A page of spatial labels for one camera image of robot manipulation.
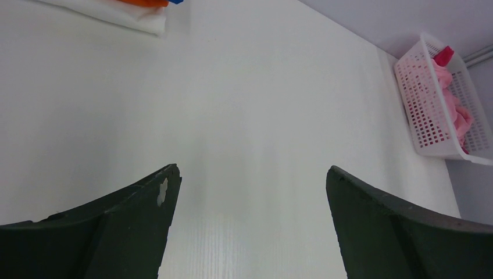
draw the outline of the pink cloth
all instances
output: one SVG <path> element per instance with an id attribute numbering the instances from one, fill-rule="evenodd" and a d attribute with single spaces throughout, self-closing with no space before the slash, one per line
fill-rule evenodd
<path id="1" fill-rule="evenodd" d="M 446 69 L 446 67 L 439 66 L 435 60 L 431 60 L 433 63 L 433 68 L 435 69 L 435 73 L 437 74 L 438 83 L 440 83 L 440 87 L 447 88 L 450 83 L 452 83 L 452 74 Z"/>
<path id="2" fill-rule="evenodd" d="M 457 139 L 459 140 L 460 145 L 464 147 L 466 140 L 465 135 L 467 131 L 471 129 L 471 125 L 474 121 L 473 116 L 466 108 L 460 106 L 460 100 L 457 99 L 456 96 L 452 95 L 448 89 L 443 89 L 443 93 L 450 118 L 453 122 L 453 126 L 455 127 Z"/>
<path id="3" fill-rule="evenodd" d="M 442 88 L 445 104 L 453 122 L 453 126 L 455 127 L 457 139 L 459 140 L 460 146 L 464 149 L 464 143 L 466 141 L 465 135 L 471 128 L 471 124 L 473 124 L 473 116 L 466 108 L 460 106 L 460 100 L 456 96 L 452 95 L 452 93 L 447 89 L 450 83 L 452 83 L 452 74 L 446 67 L 439 66 L 435 60 L 431 60 L 431 62 L 433 63 L 433 68 L 437 74 L 438 83 Z"/>

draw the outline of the basket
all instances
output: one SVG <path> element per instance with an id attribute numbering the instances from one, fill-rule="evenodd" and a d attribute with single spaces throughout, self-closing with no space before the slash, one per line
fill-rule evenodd
<path id="1" fill-rule="evenodd" d="M 448 89 L 474 117 L 465 136 L 465 149 L 469 154 L 463 151 L 457 139 L 431 63 L 431 58 L 445 47 L 439 40 L 422 33 L 420 41 L 394 66 L 415 150 L 424 156 L 493 165 L 493 135 L 467 67 L 456 53 L 447 65 L 453 77 Z"/>

